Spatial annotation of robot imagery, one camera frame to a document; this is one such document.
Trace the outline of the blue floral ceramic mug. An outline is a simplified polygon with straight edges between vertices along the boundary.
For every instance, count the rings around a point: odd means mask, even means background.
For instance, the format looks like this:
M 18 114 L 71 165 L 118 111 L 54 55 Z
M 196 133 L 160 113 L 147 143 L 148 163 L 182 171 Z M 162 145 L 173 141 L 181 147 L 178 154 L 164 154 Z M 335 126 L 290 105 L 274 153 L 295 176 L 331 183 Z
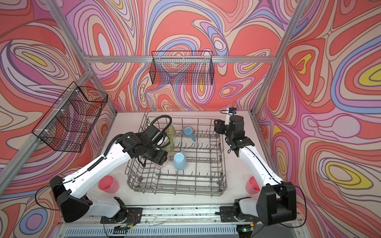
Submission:
M 186 126 L 182 130 L 182 135 L 185 138 L 190 138 L 193 142 L 196 142 L 194 137 L 194 129 L 191 126 Z

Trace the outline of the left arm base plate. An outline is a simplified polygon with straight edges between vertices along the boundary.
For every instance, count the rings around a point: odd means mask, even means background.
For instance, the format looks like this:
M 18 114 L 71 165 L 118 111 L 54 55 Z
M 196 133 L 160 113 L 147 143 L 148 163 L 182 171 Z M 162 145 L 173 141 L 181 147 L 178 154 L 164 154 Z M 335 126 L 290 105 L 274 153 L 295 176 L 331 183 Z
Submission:
M 130 224 L 136 225 L 141 222 L 143 208 L 142 207 L 128 207 L 121 209 L 114 217 L 107 218 L 102 216 L 101 224 Z

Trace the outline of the pink plastic cup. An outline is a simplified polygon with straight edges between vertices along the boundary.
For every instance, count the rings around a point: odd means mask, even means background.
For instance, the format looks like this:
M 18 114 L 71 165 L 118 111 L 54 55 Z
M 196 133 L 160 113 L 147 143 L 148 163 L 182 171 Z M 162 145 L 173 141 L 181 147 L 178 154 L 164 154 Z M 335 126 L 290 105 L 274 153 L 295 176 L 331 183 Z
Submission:
M 107 175 L 98 182 L 98 188 L 106 193 L 118 192 L 120 185 L 119 182 L 111 175 Z
M 249 194 L 257 194 L 261 191 L 259 184 L 254 177 L 250 177 L 246 183 L 246 192 Z

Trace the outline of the light blue mug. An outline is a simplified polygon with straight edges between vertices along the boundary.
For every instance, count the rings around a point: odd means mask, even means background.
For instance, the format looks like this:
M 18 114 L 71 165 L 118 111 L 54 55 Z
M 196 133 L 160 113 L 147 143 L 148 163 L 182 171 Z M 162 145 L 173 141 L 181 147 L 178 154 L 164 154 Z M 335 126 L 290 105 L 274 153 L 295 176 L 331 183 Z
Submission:
M 185 156 L 185 151 L 181 150 L 179 153 L 176 153 L 173 158 L 174 168 L 182 171 L 187 167 L 187 159 Z

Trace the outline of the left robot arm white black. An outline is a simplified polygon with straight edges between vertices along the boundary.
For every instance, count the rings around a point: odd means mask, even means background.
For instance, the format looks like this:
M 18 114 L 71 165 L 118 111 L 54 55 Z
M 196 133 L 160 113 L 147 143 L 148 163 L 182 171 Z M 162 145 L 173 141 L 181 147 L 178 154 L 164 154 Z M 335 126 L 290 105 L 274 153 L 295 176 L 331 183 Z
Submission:
M 118 134 L 104 154 L 64 178 L 56 176 L 51 179 L 49 186 L 63 220 L 71 223 L 85 216 L 94 216 L 122 221 L 127 215 L 127 208 L 120 198 L 101 201 L 90 196 L 88 191 L 130 159 L 143 158 L 163 165 L 168 156 L 163 145 L 166 138 L 165 130 L 161 131 L 154 125 L 143 132 Z

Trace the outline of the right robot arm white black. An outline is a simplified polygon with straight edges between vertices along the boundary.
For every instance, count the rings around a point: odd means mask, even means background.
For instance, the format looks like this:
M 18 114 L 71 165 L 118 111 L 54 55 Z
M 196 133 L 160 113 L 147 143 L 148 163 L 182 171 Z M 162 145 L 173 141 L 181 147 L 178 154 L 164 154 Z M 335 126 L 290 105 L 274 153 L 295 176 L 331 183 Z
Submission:
M 284 182 L 269 167 L 252 140 L 245 136 L 244 118 L 228 114 L 225 121 L 214 121 L 214 131 L 225 136 L 230 150 L 245 163 L 259 185 L 258 198 L 247 197 L 237 200 L 238 214 L 255 216 L 265 226 L 295 220 L 296 188 L 291 182 Z

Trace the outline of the clear pink glass cup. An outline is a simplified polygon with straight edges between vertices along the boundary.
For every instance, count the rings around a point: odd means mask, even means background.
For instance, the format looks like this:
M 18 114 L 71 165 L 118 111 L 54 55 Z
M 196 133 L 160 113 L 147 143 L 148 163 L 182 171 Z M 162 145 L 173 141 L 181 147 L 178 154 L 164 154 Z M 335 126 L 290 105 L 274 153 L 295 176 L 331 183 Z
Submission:
M 159 165 L 160 168 L 164 168 L 166 166 L 168 166 L 170 163 L 170 161 L 167 159 L 162 165 Z

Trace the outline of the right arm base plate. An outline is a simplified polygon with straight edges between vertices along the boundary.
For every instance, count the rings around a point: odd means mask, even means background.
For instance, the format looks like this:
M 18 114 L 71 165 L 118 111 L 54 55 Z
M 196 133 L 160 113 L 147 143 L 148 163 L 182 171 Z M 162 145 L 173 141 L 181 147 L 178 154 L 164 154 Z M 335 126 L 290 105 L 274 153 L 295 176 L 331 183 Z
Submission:
M 258 217 L 243 214 L 239 208 L 234 206 L 220 206 L 215 215 L 219 216 L 223 223 L 250 222 L 255 224 L 260 221 Z

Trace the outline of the green glass cup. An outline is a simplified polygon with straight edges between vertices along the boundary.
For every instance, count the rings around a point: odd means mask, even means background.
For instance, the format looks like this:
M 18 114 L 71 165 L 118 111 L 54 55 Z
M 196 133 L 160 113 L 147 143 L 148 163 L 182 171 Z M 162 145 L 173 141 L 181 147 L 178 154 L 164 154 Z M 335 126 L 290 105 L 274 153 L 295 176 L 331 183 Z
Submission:
M 177 137 L 177 132 L 175 130 L 175 128 L 173 126 L 169 126 L 166 130 L 165 130 L 167 136 L 171 139 L 175 139 Z
M 172 153 L 175 150 L 174 141 L 172 138 L 168 138 L 168 139 L 169 139 L 169 144 L 166 147 L 164 147 L 163 150 L 168 153 Z

